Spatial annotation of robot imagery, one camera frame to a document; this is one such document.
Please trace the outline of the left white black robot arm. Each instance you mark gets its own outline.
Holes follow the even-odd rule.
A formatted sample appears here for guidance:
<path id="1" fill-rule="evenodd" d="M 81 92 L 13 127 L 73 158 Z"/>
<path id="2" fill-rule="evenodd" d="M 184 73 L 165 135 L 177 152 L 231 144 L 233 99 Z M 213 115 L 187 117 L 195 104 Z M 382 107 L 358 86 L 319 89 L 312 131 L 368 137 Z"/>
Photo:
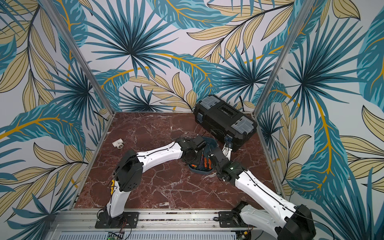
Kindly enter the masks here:
<path id="1" fill-rule="evenodd" d="M 179 159 L 188 165 L 199 163 L 205 146 L 204 138 L 197 136 L 177 138 L 168 145 L 145 152 L 136 153 L 133 150 L 126 152 L 114 171 L 111 198 L 103 211 L 105 218 L 111 221 L 123 217 L 130 193 L 140 185 L 142 175 L 147 170 Z"/>

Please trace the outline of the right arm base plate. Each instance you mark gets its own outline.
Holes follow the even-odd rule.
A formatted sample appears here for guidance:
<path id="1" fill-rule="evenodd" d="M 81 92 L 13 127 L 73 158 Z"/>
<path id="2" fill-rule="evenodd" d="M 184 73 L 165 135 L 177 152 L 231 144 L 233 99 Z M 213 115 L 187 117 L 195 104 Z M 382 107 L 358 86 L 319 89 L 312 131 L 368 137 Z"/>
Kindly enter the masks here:
<path id="1" fill-rule="evenodd" d="M 247 225 L 239 214 L 232 211 L 218 212 L 214 221 L 218 222 L 221 228 L 252 228 L 252 225 Z"/>

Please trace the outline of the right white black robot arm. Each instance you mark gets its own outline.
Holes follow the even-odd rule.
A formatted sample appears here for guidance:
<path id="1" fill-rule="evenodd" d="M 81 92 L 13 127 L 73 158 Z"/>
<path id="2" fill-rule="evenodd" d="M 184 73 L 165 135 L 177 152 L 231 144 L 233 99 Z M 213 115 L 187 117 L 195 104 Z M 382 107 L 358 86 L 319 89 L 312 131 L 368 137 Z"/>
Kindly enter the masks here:
<path id="1" fill-rule="evenodd" d="M 215 148 L 208 157 L 221 180 L 246 193 L 267 211 L 243 206 L 239 217 L 246 225 L 257 227 L 277 240 L 312 240 L 316 236 L 312 213 L 307 207 L 296 206 L 274 193 L 241 163 L 229 160 L 220 148 Z"/>

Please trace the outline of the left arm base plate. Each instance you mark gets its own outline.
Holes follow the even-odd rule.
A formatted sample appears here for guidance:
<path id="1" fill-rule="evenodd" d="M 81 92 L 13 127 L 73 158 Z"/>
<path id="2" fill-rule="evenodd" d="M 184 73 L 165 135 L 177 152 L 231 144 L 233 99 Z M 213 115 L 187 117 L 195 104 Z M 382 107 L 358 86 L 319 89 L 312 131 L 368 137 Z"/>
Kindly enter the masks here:
<path id="1" fill-rule="evenodd" d="M 135 229 L 138 224 L 139 212 L 123 212 L 121 215 L 111 218 L 107 211 L 98 213 L 95 224 L 96 229 L 123 229 L 125 227 Z"/>

